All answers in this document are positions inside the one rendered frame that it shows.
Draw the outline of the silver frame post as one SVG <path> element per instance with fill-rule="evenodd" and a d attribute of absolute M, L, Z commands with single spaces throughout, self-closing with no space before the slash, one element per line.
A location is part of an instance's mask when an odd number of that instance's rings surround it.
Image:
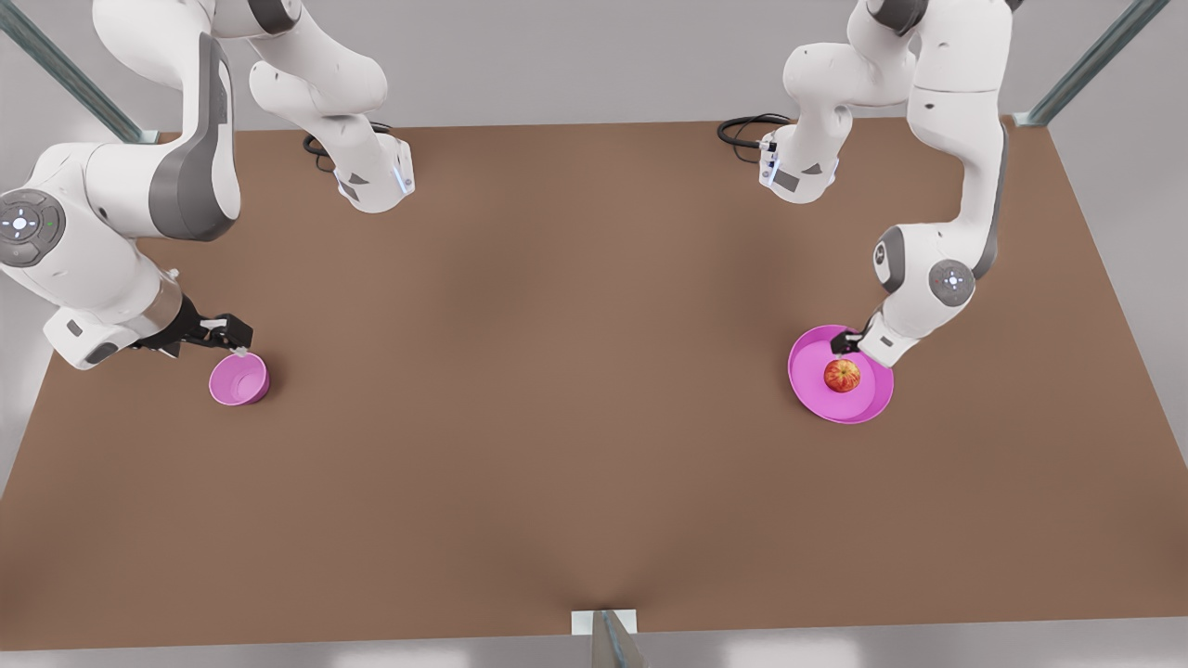
<path fill-rule="evenodd" d="M 1047 127 L 1173 1 L 1131 0 L 1031 109 L 1015 113 L 1015 127 Z"/>
<path fill-rule="evenodd" d="M 636 609 L 573 611 L 570 634 L 590 636 L 590 668 L 651 668 L 636 643 Z"/>
<path fill-rule="evenodd" d="M 97 119 L 97 122 L 110 130 L 119 140 L 129 144 L 156 144 L 160 133 L 144 130 L 124 114 L 124 111 L 110 101 L 110 97 L 97 88 L 97 84 L 86 76 L 86 73 L 72 63 L 56 44 L 43 33 L 34 23 L 13 4 L 13 0 L 0 0 L 0 31 L 8 34 L 15 46 L 20 48 L 30 59 L 33 59 L 43 71 L 48 73 L 57 84 Z"/>

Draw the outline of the pink plate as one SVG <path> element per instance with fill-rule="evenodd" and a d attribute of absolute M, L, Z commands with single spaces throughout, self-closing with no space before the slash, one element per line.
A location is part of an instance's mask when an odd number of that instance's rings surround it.
<path fill-rule="evenodd" d="M 788 377 L 798 401 L 811 412 L 840 424 L 860 424 L 877 418 L 895 396 L 895 371 L 883 367 L 862 352 L 845 359 L 857 364 L 859 384 L 848 392 L 836 392 L 826 384 L 826 367 L 836 357 L 829 342 L 847 330 L 841 324 L 824 324 L 805 330 L 788 358 Z"/>

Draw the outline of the pink bowl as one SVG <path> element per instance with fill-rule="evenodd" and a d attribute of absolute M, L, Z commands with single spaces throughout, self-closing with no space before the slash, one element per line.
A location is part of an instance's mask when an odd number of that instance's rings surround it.
<path fill-rule="evenodd" d="M 270 372 L 255 353 L 233 353 L 211 368 L 208 387 L 220 405 L 254 405 L 268 393 Z"/>

